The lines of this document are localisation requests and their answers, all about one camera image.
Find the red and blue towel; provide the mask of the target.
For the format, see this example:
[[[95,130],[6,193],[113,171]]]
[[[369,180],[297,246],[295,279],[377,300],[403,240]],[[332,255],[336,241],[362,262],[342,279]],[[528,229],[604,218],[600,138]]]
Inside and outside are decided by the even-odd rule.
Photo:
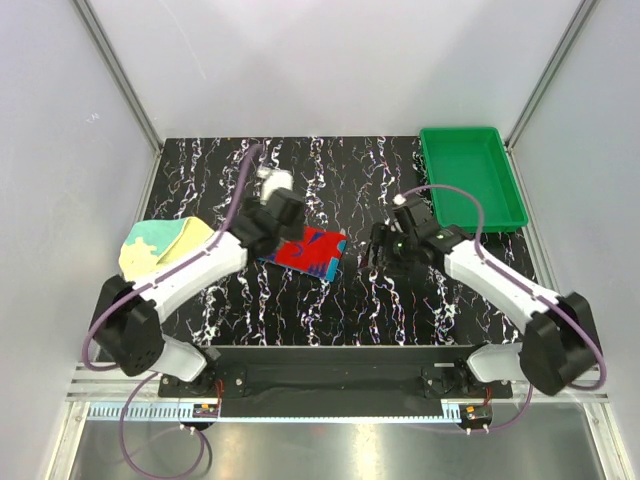
[[[332,282],[347,245],[347,236],[305,226],[300,241],[284,241],[260,260]]]

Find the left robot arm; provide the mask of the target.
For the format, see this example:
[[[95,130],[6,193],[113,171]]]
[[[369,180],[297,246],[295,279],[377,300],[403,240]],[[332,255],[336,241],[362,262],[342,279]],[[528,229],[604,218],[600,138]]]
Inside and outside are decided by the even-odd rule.
[[[168,337],[162,323],[209,285],[271,255],[284,241],[304,237],[302,197],[280,187],[265,200],[251,197],[202,247],[144,281],[116,275],[103,285],[88,339],[95,341],[129,376],[154,372],[175,377],[196,396],[215,386],[211,358],[198,347]]]

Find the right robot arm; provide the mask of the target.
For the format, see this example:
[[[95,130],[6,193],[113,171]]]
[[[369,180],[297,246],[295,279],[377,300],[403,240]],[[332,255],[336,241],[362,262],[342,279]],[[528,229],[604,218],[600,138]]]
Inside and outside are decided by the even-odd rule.
[[[464,229],[441,225],[421,199],[397,196],[394,202],[394,221],[372,227],[366,265],[401,273],[433,267],[486,299],[522,335],[518,343],[480,346],[463,360],[453,374],[460,393],[472,397],[491,382],[527,381],[553,396],[602,365],[582,295],[562,296],[525,278]]]

